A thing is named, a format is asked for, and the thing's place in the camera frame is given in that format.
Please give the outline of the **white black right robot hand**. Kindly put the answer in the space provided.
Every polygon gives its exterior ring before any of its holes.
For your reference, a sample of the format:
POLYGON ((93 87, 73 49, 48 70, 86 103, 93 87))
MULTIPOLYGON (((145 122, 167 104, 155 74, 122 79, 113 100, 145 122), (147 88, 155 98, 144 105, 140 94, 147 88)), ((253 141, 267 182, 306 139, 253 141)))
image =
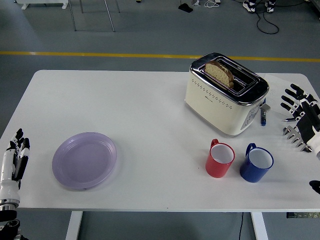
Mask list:
POLYGON ((287 110, 292 118, 286 121, 296 122, 295 126, 283 129, 283 135, 291 139, 301 151, 314 153, 320 157, 320 103, 312 94, 295 84, 291 89, 285 89, 282 95, 281 107, 287 110))

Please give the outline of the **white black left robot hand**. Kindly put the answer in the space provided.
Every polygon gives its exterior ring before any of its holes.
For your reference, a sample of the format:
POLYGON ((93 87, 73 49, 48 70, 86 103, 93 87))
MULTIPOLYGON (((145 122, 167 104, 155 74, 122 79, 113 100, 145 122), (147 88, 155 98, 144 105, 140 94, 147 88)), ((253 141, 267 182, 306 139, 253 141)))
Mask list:
POLYGON ((30 141, 24 137, 20 128, 9 141, 4 152, 0 168, 0 202, 18 205, 18 191, 24 176, 30 155, 30 141))

